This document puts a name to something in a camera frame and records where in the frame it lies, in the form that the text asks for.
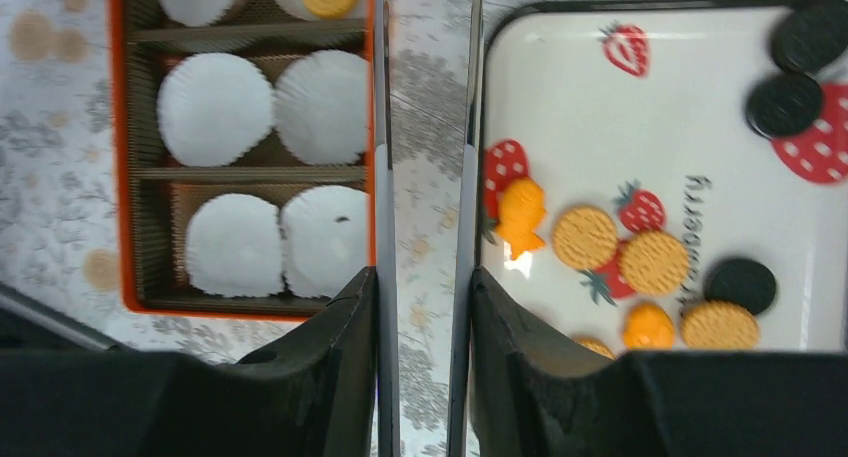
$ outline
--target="dark round biscuit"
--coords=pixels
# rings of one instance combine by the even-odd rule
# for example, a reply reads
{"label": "dark round biscuit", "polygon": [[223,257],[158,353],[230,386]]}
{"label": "dark round biscuit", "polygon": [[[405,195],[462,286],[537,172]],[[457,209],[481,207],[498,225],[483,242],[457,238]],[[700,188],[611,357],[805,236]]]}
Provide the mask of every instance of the dark round biscuit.
{"label": "dark round biscuit", "polygon": [[792,137],[818,119],[824,105],[821,86],[800,74],[781,74],[757,85],[745,108],[751,129],[770,139]]}
{"label": "dark round biscuit", "polygon": [[775,63],[790,72],[815,73],[848,49],[848,2],[818,0],[791,13],[772,34]]}
{"label": "dark round biscuit", "polygon": [[774,302],[777,281],[768,267],[757,261],[727,259],[710,272],[704,296],[710,302],[730,302],[758,315]]}

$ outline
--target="table surface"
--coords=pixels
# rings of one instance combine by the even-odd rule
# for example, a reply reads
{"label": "table surface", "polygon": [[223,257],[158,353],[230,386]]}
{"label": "table surface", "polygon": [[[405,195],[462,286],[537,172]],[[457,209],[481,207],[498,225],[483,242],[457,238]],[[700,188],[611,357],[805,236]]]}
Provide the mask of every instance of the table surface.
{"label": "table surface", "polygon": [[[486,0],[486,28],[532,1]],[[393,0],[406,455],[444,454],[470,2]],[[291,325],[141,316],[120,303],[104,6],[0,0],[0,279],[133,347],[236,360]]]}

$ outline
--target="floral pattern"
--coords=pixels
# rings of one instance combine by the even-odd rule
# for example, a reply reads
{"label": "floral pattern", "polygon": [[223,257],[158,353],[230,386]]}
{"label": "floral pattern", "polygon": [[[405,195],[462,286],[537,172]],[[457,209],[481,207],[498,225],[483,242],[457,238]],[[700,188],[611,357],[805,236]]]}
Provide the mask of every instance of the floral pattern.
{"label": "floral pattern", "polygon": [[[486,31],[533,1],[485,0]],[[392,5],[403,455],[446,451],[470,15],[471,0]],[[132,347],[210,362],[291,330],[123,308],[105,0],[0,0],[0,28],[0,279]]]}

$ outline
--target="orange candy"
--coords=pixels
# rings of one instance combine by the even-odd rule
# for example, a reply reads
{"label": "orange candy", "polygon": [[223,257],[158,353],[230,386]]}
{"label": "orange candy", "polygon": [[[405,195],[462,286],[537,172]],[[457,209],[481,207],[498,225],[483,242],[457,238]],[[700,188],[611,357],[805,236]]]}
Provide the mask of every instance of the orange candy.
{"label": "orange candy", "polygon": [[674,344],[674,323],[659,305],[639,304],[628,314],[621,340],[628,349],[668,350]]}

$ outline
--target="strawberry print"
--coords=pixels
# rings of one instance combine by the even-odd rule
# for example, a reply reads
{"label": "strawberry print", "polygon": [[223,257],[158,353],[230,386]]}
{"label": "strawberry print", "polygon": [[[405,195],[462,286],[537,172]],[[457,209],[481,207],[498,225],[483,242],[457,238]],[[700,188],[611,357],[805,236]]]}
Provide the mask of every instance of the strawberry print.
{"label": "strawberry print", "polygon": [[636,77],[648,75],[648,37],[639,27],[614,22],[609,28],[601,29],[601,40],[607,60],[619,69]]}
{"label": "strawberry print", "polygon": [[824,84],[824,108],[809,129],[772,140],[789,170],[814,184],[835,184],[848,176],[848,84]]}
{"label": "strawberry print", "polygon": [[504,140],[486,151],[483,162],[483,206],[486,215],[498,219],[498,199],[513,181],[530,175],[527,155],[514,140]]}
{"label": "strawberry print", "polygon": [[631,232],[660,230],[665,227],[665,209],[660,199],[639,188],[639,181],[619,187],[621,195],[613,200],[618,220]]}
{"label": "strawberry print", "polygon": [[619,242],[615,257],[606,264],[594,270],[580,271],[581,274],[589,278],[582,284],[583,287],[589,287],[592,302],[597,304],[598,299],[602,298],[609,304],[616,305],[616,299],[623,299],[636,294],[636,291],[627,284],[618,270],[618,259],[621,257],[621,249],[626,243],[627,241]]}

